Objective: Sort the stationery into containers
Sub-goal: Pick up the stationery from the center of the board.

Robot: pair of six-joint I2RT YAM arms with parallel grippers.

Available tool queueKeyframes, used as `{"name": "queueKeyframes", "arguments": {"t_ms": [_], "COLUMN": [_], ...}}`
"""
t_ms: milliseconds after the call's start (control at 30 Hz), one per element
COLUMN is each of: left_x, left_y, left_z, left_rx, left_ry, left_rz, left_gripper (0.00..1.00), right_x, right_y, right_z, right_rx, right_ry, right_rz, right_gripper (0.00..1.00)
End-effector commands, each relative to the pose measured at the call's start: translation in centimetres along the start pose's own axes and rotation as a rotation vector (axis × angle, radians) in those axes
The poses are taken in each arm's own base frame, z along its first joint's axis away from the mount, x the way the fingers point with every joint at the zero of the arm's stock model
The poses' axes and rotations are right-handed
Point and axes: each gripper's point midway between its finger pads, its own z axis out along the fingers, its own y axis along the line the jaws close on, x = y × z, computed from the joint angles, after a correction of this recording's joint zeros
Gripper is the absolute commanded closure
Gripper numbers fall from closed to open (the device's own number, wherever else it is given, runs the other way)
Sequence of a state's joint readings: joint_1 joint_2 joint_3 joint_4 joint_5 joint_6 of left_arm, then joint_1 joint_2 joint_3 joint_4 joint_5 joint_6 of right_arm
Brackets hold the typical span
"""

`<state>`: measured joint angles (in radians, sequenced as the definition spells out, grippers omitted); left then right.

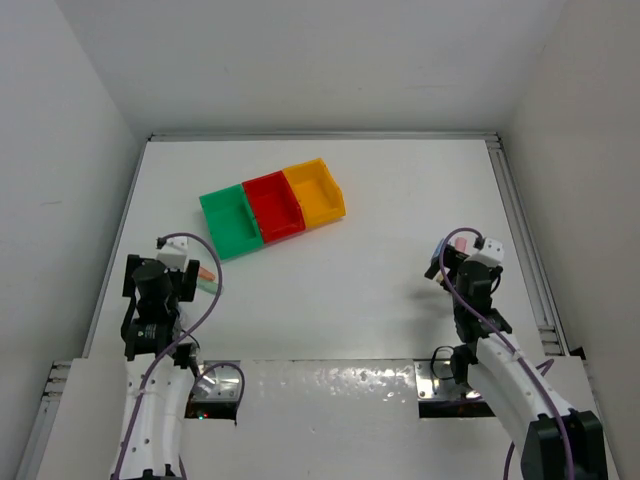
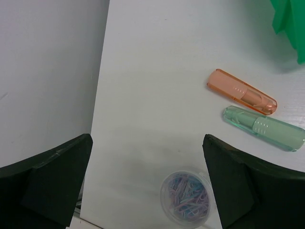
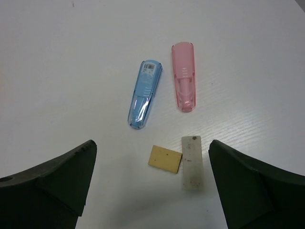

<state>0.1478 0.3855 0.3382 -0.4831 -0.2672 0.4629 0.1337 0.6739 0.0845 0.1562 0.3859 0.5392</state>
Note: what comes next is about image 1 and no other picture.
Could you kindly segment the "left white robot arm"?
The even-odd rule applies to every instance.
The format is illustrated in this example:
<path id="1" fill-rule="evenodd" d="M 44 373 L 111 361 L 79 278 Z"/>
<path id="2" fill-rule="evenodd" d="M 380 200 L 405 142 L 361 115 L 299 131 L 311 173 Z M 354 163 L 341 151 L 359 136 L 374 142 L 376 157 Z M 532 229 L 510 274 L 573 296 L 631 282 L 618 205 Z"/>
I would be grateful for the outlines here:
<path id="1" fill-rule="evenodd" d="M 185 253 L 127 257 L 121 325 L 126 399 L 112 479 L 184 479 L 181 430 L 195 380 L 196 345 L 182 334 L 180 304 L 194 300 L 199 262 Z"/>

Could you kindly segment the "blue correction tape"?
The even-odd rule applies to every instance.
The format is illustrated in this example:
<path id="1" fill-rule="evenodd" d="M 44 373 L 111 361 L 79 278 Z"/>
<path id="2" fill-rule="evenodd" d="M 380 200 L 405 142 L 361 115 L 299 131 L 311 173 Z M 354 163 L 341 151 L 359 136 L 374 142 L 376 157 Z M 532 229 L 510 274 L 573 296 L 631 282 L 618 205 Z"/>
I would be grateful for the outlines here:
<path id="1" fill-rule="evenodd" d="M 434 249 L 434 252 L 432 254 L 432 259 L 437 259 L 439 257 L 443 244 L 444 244 L 444 239 L 441 239 L 437 244 L 436 248 Z"/>

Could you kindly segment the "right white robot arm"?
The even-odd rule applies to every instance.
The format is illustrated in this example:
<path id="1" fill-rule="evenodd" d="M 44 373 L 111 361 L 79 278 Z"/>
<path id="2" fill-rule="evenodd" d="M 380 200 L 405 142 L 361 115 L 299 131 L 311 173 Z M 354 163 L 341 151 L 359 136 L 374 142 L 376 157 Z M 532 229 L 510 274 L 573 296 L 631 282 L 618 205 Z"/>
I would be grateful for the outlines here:
<path id="1" fill-rule="evenodd" d="M 502 274 L 499 242 L 477 240 L 468 255 L 446 241 L 425 274 L 453 300 L 460 345 L 451 369 L 456 384 L 477 391 L 509 434 L 525 479 L 605 479 L 603 427 L 558 394 L 526 357 L 506 319 L 493 306 Z"/>

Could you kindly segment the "pink correction tape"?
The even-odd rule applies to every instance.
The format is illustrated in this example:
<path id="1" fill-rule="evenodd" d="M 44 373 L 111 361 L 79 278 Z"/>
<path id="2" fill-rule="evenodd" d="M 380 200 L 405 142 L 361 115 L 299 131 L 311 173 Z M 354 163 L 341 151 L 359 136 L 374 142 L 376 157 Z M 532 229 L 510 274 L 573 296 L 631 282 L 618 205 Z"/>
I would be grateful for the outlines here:
<path id="1" fill-rule="evenodd" d="M 454 247 L 460 252 L 465 252 L 467 247 L 467 240 L 463 237 L 457 237 L 454 241 Z"/>

